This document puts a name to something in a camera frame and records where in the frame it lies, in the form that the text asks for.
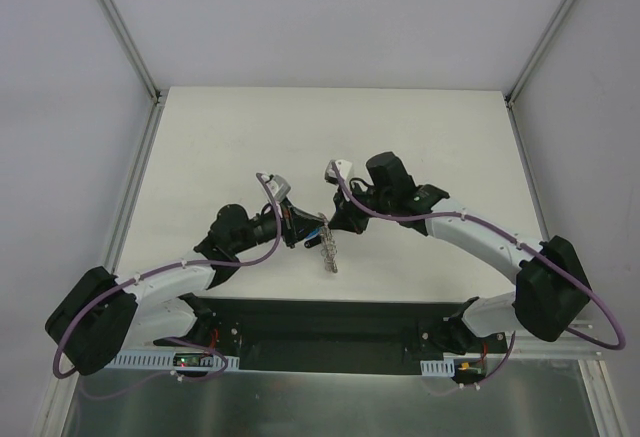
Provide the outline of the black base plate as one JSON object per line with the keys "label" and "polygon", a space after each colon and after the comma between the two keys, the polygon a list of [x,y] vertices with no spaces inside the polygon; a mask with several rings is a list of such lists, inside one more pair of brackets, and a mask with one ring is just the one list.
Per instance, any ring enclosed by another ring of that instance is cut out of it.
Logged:
{"label": "black base plate", "polygon": [[177,338],[236,357],[242,370],[417,375],[454,353],[456,303],[204,298],[182,302],[196,322]]}

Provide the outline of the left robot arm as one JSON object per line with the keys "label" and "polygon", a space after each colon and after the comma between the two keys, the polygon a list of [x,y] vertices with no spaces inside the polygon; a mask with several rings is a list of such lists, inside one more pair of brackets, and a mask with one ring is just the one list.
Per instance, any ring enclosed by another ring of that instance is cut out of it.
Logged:
{"label": "left robot arm", "polygon": [[120,351],[157,340],[180,337],[191,346],[204,344],[212,324],[190,304],[190,295],[226,283],[245,265],[239,254],[267,244],[273,255],[280,245],[293,248],[324,226],[324,218],[289,200],[266,205],[255,216],[229,204],[180,261],[129,276],[103,266],[89,269],[45,323],[57,345],[55,377],[94,374]]}

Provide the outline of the blue key tag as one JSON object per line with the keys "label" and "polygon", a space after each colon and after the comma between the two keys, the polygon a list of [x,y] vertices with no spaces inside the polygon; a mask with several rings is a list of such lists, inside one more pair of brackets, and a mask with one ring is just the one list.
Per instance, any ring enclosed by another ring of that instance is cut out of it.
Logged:
{"label": "blue key tag", "polygon": [[318,235],[318,233],[319,233],[319,228],[316,228],[306,236],[306,239],[314,238],[315,236]]}

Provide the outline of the black key fob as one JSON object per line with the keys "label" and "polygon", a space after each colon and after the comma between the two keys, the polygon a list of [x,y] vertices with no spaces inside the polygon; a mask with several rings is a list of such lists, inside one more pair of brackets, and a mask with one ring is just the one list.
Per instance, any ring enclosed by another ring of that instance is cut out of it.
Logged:
{"label": "black key fob", "polygon": [[311,249],[313,247],[316,247],[318,245],[320,245],[322,243],[322,239],[319,235],[316,235],[308,240],[306,240],[304,242],[304,247],[307,249]]}

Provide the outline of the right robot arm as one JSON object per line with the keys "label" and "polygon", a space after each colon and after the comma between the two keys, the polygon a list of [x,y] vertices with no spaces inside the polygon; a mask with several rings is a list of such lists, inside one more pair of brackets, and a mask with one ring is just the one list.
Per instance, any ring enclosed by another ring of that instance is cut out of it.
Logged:
{"label": "right robot arm", "polygon": [[562,237],[522,238],[470,214],[446,191],[410,178],[365,186],[328,181],[337,187],[332,227],[361,233],[372,217],[390,220],[465,251],[512,283],[510,292],[469,298],[430,327],[431,343],[442,351],[462,355],[501,332],[526,331],[554,342],[595,299],[575,248]]}

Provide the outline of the right aluminium frame post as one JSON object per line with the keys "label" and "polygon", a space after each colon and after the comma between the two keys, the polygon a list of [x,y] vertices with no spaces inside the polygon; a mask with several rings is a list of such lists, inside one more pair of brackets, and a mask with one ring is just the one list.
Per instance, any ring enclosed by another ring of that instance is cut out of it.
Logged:
{"label": "right aluminium frame post", "polygon": [[507,109],[511,110],[513,108],[534,72],[541,65],[546,54],[550,51],[554,40],[559,36],[578,2],[579,0],[560,0],[541,35],[537,39],[532,51],[527,57],[523,67],[518,73],[514,83],[504,95],[504,101]]}

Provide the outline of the metal disc with keyrings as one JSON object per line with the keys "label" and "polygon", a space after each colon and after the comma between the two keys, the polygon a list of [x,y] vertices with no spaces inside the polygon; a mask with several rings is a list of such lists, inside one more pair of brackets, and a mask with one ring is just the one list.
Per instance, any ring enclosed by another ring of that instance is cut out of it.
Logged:
{"label": "metal disc with keyrings", "polygon": [[332,231],[329,228],[328,218],[320,213],[319,217],[322,220],[322,226],[319,229],[320,243],[322,246],[321,255],[324,259],[324,266],[327,272],[332,274],[338,273],[338,266],[336,262],[337,244],[333,237]]}

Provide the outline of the left aluminium frame post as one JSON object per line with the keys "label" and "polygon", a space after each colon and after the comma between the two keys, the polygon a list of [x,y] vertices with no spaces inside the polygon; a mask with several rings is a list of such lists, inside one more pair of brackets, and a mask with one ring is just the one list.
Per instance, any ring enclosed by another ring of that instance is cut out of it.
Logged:
{"label": "left aluminium frame post", "polygon": [[154,104],[162,101],[163,91],[156,84],[115,0],[96,0],[121,50]]}

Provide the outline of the aluminium frame post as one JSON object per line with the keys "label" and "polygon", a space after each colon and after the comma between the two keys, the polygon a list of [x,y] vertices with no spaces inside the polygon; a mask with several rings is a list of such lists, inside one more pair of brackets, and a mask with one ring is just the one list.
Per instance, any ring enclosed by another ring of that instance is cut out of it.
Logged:
{"label": "aluminium frame post", "polygon": [[532,51],[527,57],[523,67],[518,73],[514,83],[504,95],[504,101],[507,109],[511,110],[513,108],[534,72],[541,65],[546,54],[550,51],[554,40],[559,36],[578,2],[579,0],[560,0],[541,35],[537,39]]}
{"label": "aluminium frame post", "polygon": [[96,0],[121,50],[154,104],[162,101],[163,91],[156,84],[115,0]]}

